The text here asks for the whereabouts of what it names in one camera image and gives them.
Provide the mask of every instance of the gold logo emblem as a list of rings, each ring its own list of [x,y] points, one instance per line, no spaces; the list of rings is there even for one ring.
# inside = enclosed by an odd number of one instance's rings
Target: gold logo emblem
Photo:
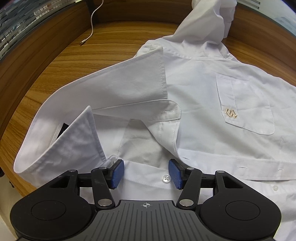
[[[229,109],[229,108],[227,108],[226,110],[225,110],[225,114],[228,116],[228,117],[230,117],[230,118],[236,118],[237,117],[237,114],[234,112],[234,110],[233,109]]]

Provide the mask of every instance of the black circular pad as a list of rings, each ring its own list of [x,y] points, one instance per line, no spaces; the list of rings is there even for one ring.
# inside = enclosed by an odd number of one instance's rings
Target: black circular pad
[[[281,212],[255,190],[226,188],[202,204],[200,217],[210,230],[222,237],[251,241],[273,237]]]
[[[29,240],[64,240],[89,223],[89,203],[64,188],[37,189],[18,201],[10,213],[19,236]]]
[[[252,220],[259,216],[259,207],[251,202],[235,201],[226,205],[226,213],[237,220]]]
[[[65,204],[54,200],[36,203],[31,209],[32,215],[40,220],[54,220],[62,216],[65,212]]]

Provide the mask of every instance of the white cable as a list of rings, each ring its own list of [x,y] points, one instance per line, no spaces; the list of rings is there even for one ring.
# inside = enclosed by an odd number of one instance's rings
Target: white cable
[[[91,34],[90,34],[90,36],[89,36],[88,38],[82,40],[82,41],[80,42],[80,45],[84,44],[84,43],[85,43],[85,42],[86,42],[86,41],[92,36],[92,34],[93,34],[93,32],[94,32],[94,26],[93,26],[93,24],[92,24],[92,16],[93,16],[94,12],[97,11],[97,10],[103,5],[103,3],[104,3],[104,0],[102,0],[101,5],[98,6],[98,8],[95,9],[95,10],[93,11],[93,13],[91,14]]]

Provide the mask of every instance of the metal screw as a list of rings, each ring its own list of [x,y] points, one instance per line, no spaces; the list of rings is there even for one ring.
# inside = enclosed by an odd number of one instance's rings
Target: metal screw
[[[165,174],[163,175],[163,182],[164,183],[169,183],[170,182],[170,175],[169,174]]]
[[[194,204],[194,202],[190,199],[182,199],[179,203],[184,207],[190,207]]]
[[[112,204],[112,200],[108,198],[103,198],[98,201],[98,204],[103,207],[110,206]]]

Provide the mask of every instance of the blue gripper pad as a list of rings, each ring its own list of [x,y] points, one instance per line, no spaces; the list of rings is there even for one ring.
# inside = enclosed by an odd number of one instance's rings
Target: blue gripper pad
[[[181,179],[180,170],[175,166],[172,160],[168,162],[168,172],[170,174],[171,179],[173,180],[177,189],[181,189],[183,187],[183,181]]]
[[[111,180],[112,188],[117,188],[121,178],[123,177],[123,174],[124,174],[124,162],[121,161],[113,171],[112,180]]]

